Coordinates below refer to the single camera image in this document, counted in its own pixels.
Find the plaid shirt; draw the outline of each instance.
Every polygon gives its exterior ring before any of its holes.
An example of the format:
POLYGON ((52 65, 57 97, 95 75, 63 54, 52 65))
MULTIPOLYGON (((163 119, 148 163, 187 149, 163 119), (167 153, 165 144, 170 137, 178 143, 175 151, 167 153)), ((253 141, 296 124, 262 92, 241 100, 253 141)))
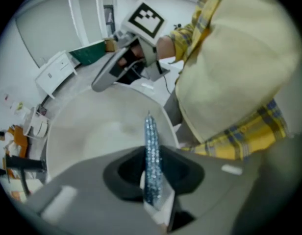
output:
MULTIPOLYGON (((209 34, 210 19, 221 0, 198 0, 192 22, 171 32, 176 49, 176 62, 187 62, 193 50, 209 34)), ((286 124, 272 99, 247 119, 217 134, 196 147, 183 148, 201 155, 223 159, 243 159, 252 152, 266 149, 286 137, 286 124)))

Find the gray surface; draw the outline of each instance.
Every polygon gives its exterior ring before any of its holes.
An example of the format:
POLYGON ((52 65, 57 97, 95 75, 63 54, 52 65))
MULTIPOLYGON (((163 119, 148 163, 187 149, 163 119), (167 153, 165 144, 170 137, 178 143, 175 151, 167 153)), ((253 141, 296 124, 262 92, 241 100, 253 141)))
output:
POLYGON ((302 133, 302 62, 274 100, 286 121, 289 135, 302 133))
MULTIPOLYGON (((42 199, 50 199, 49 192, 54 194, 58 191, 58 186, 69 185, 78 189, 78 196, 58 223, 63 230, 77 235, 95 234, 97 232, 134 235, 141 234, 142 231, 146 235, 160 234, 158 226, 151 220, 141 204, 118 199, 108 190, 103 181, 104 168, 111 161, 130 151, 131 149, 86 160, 72 166, 31 196, 27 204, 36 210, 36 205, 43 206, 42 199)), ((246 187, 241 188, 241 190, 248 194, 253 181, 257 177, 260 154, 252 156, 247 163, 243 164, 239 161, 228 162, 193 153, 177 152, 200 163, 205 170, 204 181, 195 193, 180 197, 183 210, 189 211, 196 217, 202 216, 215 206, 234 185, 238 184, 238 187, 240 187, 241 182, 244 182, 246 187), (234 176, 222 172, 221 166, 224 163, 243 165, 245 168, 243 176, 234 176)), ((234 212, 238 212, 240 206, 237 205, 231 208, 234 212)))
MULTIPOLYGON (((40 189, 27 204, 43 206, 60 185, 78 189, 76 201, 60 220, 59 227, 73 234, 160 234, 142 205, 117 199, 105 186, 102 172, 107 164, 130 150, 80 162, 40 189)), ((285 139, 266 152, 257 152, 246 161, 223 161, 179 152, 200 163, 205 179, 192 194, 180 197, 184 210, 198 220, 175 235, 245 234, 274 216, 289 200, 302 179, 302 140, 285 139), (241 176, 220 170, 223 164, 241 165, 241 176)))
MULTIPOLYGON (((111 57, 112 53, 107 53, 98 61, 88 66, 79 66, 76 68, 77 76, 71 74, 56 90, 53 92, 55 99, 48 98, 43 106, 48 110, 46 117, 55 118, 60 109, 67 104, 74 96, 91 86, 92 81, 98 75, 105 62, 111 57)), ((30 139, 32 146, 29 150, 29 158, 40 159, 43 151, 46 137, 43 139, 30 139)))
POLYGON ((49 130, 49 176, 53 178, 82 160, 144 145, 148 112, 157 123, 159 142, 177 147, 162 106, 129 86, 114 84, 101 93, 88 89, 74 97, 49 130))
POLYGON ((115 55, 104 65, 104 70, 100 70, 100 74, 98 73, 95 77, 93 83, 91 84, 92 89, 95 92, 102 92, 111 86, 114 82, 120 79, 122 76, 126 74, 126 71, 123 70, 118 77, 115 77, 110 73, 111 70, 114 69, 116 62, 129 50, 128 47, 124 47, 119 49, 115 55))

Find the orange chair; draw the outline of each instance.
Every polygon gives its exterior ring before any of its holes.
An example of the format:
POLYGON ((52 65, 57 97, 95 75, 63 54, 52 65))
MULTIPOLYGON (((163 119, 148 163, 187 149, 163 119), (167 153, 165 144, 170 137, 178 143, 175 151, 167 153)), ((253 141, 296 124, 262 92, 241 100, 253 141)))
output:
MULTIPOLYGON (((23 134, 23 129, 19 126, 15 126, 15 130, 12 128, 9 128, 7 130, 10 134, 14 136, 14 142, 15 144, 19 145, 21 147, 19 157, 20 158, 25 158, 27 154, 27 148, 28 148, 28 137, 26 137, 23 134)), ((3 158, 3 168, 6 170, 6 164, 5 164, 5 158, 3 158)), ((8 169, 7 170, 8 176, 12 179, 15 179, 12 170, 8 169)))

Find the table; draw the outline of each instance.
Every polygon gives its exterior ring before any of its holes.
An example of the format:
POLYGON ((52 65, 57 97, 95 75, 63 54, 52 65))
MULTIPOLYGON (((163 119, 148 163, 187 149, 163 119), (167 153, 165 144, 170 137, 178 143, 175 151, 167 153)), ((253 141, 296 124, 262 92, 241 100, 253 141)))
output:
POLYGON ((72 73, 77 75, 75 67, 79 64, 66 51, 58 52, 48 62, 41 66, 40 74, 36 77, 35 82, 52 98, 56 88, 72 73))
POLYGON ((161 67, 170 71, 164 77, 159 78, 155 82, 146 78, 140 78, 135 80, 130 86, 164 106, 167 99, 170 97, 170 94, 166 89, 165 79, 167 81, 168 90, 172 93, 175 88, 176 79, 179 77, 179 72, 183 68, 182 61, 170 64, 174 59, 175 58, 173 57, 160 60, 161 67))
POLYGON ((38 128, 38 131, 36 133, 39 134, 40 129, 42 127, 45 127, 45 125, 48 124, 48 120, 49 119, 47 117, 45 117, 45 116, 41 115, 39 112, 37 112, 37 108, 36 107, 32 107, 30 109, 30 113, 25 118, 24 127, 23 127, 23 133, 24 133, 24 135, 27 136, 27 137, 29 137, 29 138, 35 139, 36 137, 29 135, 31 128, 32 127, 34 129, 38 128))

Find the white drawer unit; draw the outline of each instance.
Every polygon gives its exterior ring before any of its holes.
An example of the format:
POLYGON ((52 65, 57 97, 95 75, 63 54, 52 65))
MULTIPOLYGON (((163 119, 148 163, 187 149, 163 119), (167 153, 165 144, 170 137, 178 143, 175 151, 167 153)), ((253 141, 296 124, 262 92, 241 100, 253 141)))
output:
POLYGON ((52 93, 72 73, 77 75, 75 67, 79 62, 65 51, 54 55, 40 67, 41 73, 35 82, 53 99, 52 93))

